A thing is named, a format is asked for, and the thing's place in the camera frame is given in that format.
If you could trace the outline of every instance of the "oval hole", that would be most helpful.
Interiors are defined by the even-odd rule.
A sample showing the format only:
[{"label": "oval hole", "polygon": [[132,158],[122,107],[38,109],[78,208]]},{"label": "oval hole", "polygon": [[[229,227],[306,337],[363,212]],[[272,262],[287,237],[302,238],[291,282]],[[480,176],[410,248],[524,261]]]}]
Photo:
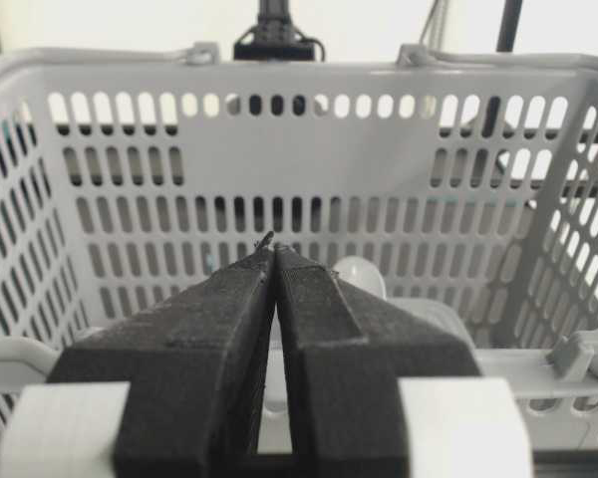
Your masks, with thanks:
[{"label": "oval hole", "polygon": [[547,139],[555,139],[562,128],[562,124],[565,121],[565,115],[567,114],[567,100],[564,97],[555,98],[551,102],[551,109],[549,110],[549,116],[547,117],[547,131],[545,136]]},{"label": "oval hole", "polygon": [[197,115],[197,97],[193,93],[186,93],[181,97],[181,110],[187,117]]},{"label": "oval hole", "polygon": [[357,98],[357,117],[367,118],[372,111],[372,99],[368,95],[360,95]]},{"label": "oval hole", "polygon": [[596,122],[597,115],[598,115],[598,112],[596,111],[596,108],[589,107],[589,110],[587,110],[587,115],[585,115],[585,123],[584,123],[583,127],[585,129],[590,129],[594,125],[594,122]]},{"label": "oval hole", "polygon": [[209,118],[219,115],[219,98],[215,93],[209,93],[203,97],[203,111]]},{"label": "oval hole", "polygon": [[283,97],[275,95],[270,99],[270,111],[276,116],[283,115]]},{"label": "oval hole", "polygon": [[555,410],[559,404],[559,398],[533,398],[529,400],[529,408],[539,413]]},{"label": "oval hole", "polygon": [[116,109],[118,110],[118,119],[122,124],[122,130],[125,134],[133,134],[135,131],[135,114],[133,112],[133,102],[128,93],[118,93],[116,96]]},{"label": "oval hole", "polygon": [[155,104],[150,93],[140,93],[138,96],[138,108],[140,109],[140,121],[144,125],[147,134],[155,133]]},{"label": "oval hole", "polygon": [[392,116],[395,101],[390,95],[381,95],[377,103],[377,115],[379,118],[389,118]]},{"label": "oval hole", "polygon": [[91,132],[91,113],[89,112],[89,103],[85,94],[73,93],[71,107],[73,109],[73,118],[75,118],[80,132],[89,134]]},{"label": "oval hole", "polygon": [[102,132],[104,134],[111,134],[113,132],[113,112],[111,110],[109,95],[103,92],[95,93],[93,104],[96,110],[96,120],[100,124]]},{"label": "oval hole", "polygon": [[412,95],[403,95],[399,102],[399,116],[404,119],[411,118],[415,113],[415,106],[415,97]]},{"label": "oval hole", "polygon": [[302,117],[306,113],[306,97],[297,95],[292,99],[292,113],[296,117]]},{"label": "oval hole", "polygon": [[52,93],[48,98],[51,120],[61,134],[69,133],[69,112],[64,97],[59,93]]},{"label": "oval hole", "polygon": [[545,111],[545,98],[534,97],[529,102],[527,108],[527,118],[525,119],[525,137],[532,138],[536,135],[536,130],[540,126],[542,116]]},{"label": "oval hole", "polygon": [[177,106],[175,96],[172,93],[162,93],[159,96],[159,109],[161,111],[161,122],[166,133],[177,133]]},{"label": "oval hole", "polygon": [[226,95],[226,111],[232,117],[236,117],[241,113],[241,99],[236,93]]},{"label": "oval hole", "polygon": [[315,115],[324,117],[328,114],[328,97],[325,95],[317,95],[315,97]]},{"label": "oval hole", "polygon": [[254,117],[261,115],[263,108],[261,97],[259,95],[252,95],[248,100],[248,108],[250,109],[250,114]]},{"label": "oval hole", "polygon": [[339,95],[335,99],[335,116],[345,118],[350,112],[350,98],[348,95]]},{"label": "oval hole", "polygon": [[429,120],[437,112],[437,99],[430,95],[425,95],[423,97],[423,101],[421,102],[420,108],[421,110],[419,113],[421,114],[421,118],[424,120]]},{"label": "oval hole", "polygon": [[503,136],[512,137],[518,129],[520,122],[520,114],[522,113],[523,99],[519,95],[515,95],[507,102],[505,108],[505,125]]},{"label": "oval hole", "polygon": [[456,110],[458,108],[458,98],[455,95],[448,95],[443,100],[441,116],[439,117],[439,135],[448,137],[456,121]]},{"label": "oval hole", "polygon": [[549,172],[549,166],[551,166],[551,151],[549,149],[541,149],[536,154],[536,160],[534,161],[534,167],[531,171],[531,187],[538,189],[542,181],[547,177]]},{"label": "oval hole", "polygon": [[478,108],[480,107],[480,98],[476,95],[470,95],[465,99],[462,106],[462,114],[460,116],[460,135],[467,137],[471,135],[473,124],[478,116]]},{"label": "oval hole", "polygon": [[531,154],[529,149],[519,149],[514,158],[513,166],[511,167],[511,187],[518,188],[522,185],[527,177],[529,168],[529,158]]}]

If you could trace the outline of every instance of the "black 3d-printed finger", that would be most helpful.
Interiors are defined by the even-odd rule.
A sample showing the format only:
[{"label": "black 3d-printed finger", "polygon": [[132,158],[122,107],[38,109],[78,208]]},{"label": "black 3d-printed finger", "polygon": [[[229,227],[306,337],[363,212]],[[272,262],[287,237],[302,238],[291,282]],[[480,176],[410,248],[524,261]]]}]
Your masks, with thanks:
[{"label": "black 3d-printed finger", "polygon": [[49,382],[131,383],[117,476],[207,476],[213,459],[256,450],[273,261],[260,248],[62,353]]},{"label": "black 3d-printed finger", "polygon": [[312,476],[407,476],[399,376],[479,375],[465,343],[276,248],[290,427]]}]

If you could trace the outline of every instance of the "basket handle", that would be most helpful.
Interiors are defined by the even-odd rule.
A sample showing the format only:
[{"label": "basket handle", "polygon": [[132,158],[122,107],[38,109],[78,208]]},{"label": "basket handle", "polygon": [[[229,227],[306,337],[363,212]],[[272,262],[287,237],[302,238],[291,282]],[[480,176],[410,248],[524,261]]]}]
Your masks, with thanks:
[{"label": "basket handle", "polygon": [[579,381],[590,369],[598,376],[598,329],[561,338],[547,356],[564,381]]},{"label": "basket handle", "polygon": [[429,50],[423,45],[402,45],[397,65],[400,67],[437,67],[437,68],[537,68],[553,70],[592,70],[598,72],[598,57],[582,54],[454,54]]},{"label": "basket handle", "polygon": [[0,55],[0,78],[21,68],[38,65],[101,65],[106,63],[184,63],[213,65],[219,63],[219,46],[198,42],[192,48],[174,52],[130,52],[119,50],[81,50],[70,48],[35,48]]}]

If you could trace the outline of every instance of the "black pole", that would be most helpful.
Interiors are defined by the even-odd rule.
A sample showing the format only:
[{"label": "black pole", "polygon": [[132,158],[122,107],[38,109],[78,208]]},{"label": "black pole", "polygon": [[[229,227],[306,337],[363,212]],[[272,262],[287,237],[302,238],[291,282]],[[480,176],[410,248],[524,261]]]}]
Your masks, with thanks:
[{"label": "black pole", "polygon": [[505,0],[505,8],[502,11],[500,20],[500,31],[498,32],[497,52],[511,52],[516,41],[518,30],[518,19],[522,9],[522,0]]},{"label": "black pole", "polygon": [[290,20],[289,0],[259,0],[259,18],[269,20],[279,18]]},{"label": "black pole", "polygon": [[[522,0],[505,0],[505,8],[502,11],[500,20],[500,31],[498,32],[498,43],[496,52],[509,53],[514,49],[516,31],[518,30],[518,19],[522,9]],[[496,125],[496,117],[500,110],[500,99],[492,98],[487,104],[485,124],[482,128],[482,135],[490,137]]]}]

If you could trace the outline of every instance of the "black cable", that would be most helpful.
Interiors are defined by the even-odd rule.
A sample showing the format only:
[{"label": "black cable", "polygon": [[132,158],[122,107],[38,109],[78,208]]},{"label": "black cable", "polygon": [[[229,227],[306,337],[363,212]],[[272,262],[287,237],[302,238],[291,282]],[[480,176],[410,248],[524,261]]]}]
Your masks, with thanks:
[{"label": "black cable", "polygon": [[[505,0],[505,7],[502,12],[502,19],[500,20],[496,52],[511,53],[513,51],[521,10],[522,0]],[[494,97],[487,105],[485,123],[482,130],[483,136],[490,136],[492,134],[499,111],[500,98]]]},{"label": "black cable", "polygon": [[313,38],[313,37],[305,37],[303,39],[301,39],[302,42],[305,43],[312,43],[314,45],[317,45],[319,47],[319,50],[321,50],[321,61],[325,62],[326,61],[326,47],[324,47],[323,43],[321,43],[321,40],[317,39],[317,38]]},{"label": "black cable", "polygon": [[321,50],[321,61],[322,62],[326,61],[326,47],[324,46],[323,43],[321,43],[321,40],[319,40],[318,38],[315,38],[315,37],[307,37],[297,27],[295,27],[295,32],[297,33],[297,35],[299,35],[299,40],[302,43],[312,43],[313,45],[317,45],[319,47],[319,50]]}]

